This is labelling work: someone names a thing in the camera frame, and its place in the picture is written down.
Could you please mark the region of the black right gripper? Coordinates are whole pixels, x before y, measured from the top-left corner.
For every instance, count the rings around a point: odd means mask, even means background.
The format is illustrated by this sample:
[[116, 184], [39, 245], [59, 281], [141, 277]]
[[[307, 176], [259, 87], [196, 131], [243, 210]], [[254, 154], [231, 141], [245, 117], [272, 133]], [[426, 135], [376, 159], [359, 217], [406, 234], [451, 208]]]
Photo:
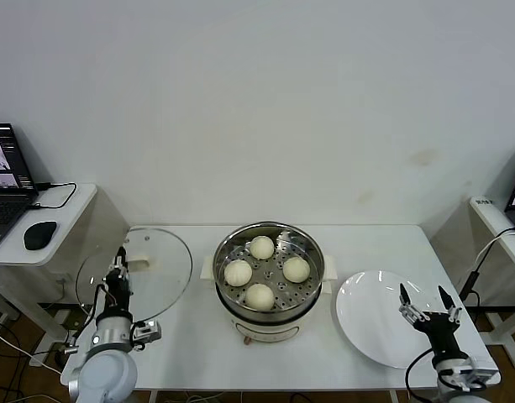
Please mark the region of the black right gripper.
[[455, 331], [460, 326], [463, 310], [455, 304], [451, 295], [441, 285], [438, 286], [438, 290], [447, 313], [426, 311], [426, 319], [423, 312], [411, 303], [403, 283], [400, 284], [399, 312], [417, 331], [427, 336], [434, 353], [433, 364], [450, 359], [466, 359], [467, 354], [460, 350], [455, 339]]

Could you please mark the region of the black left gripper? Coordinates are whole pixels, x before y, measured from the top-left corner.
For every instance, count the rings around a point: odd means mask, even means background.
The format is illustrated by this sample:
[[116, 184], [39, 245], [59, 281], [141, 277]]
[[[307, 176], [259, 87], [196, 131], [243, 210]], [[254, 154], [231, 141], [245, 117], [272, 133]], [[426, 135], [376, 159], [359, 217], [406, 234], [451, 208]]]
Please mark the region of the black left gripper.
[[108, 294], [105, 299], [103, 315], [105, 317], [126, 317], [132, 319], [129, 311], [129, 302], [132, 292], [129, 280], [125, 275], [128, 273], [128, 262], [124, 246], [118, 248], [115, 255], [115, 264], [110, 264], [105, 280]]

